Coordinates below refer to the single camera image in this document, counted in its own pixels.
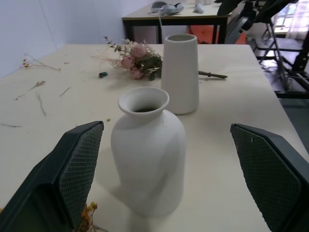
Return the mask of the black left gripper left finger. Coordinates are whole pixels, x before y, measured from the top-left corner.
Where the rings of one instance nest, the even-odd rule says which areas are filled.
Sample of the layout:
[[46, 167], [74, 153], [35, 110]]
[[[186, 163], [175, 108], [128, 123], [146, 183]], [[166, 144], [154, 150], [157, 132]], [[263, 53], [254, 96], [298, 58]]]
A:
[[0, 214], [2, 232], [74, 232], [90, 192], [104, 124], [63, 134], [28, 174]]

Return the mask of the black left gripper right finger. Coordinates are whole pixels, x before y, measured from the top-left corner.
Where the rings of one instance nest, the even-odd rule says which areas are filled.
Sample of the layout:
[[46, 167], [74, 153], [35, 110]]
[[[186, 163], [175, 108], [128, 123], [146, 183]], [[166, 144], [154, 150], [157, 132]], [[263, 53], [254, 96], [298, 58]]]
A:
[[242, 124], [230, 132], [247, 188], [272, 232], [309, 230], [309, 163], [280, 135]]

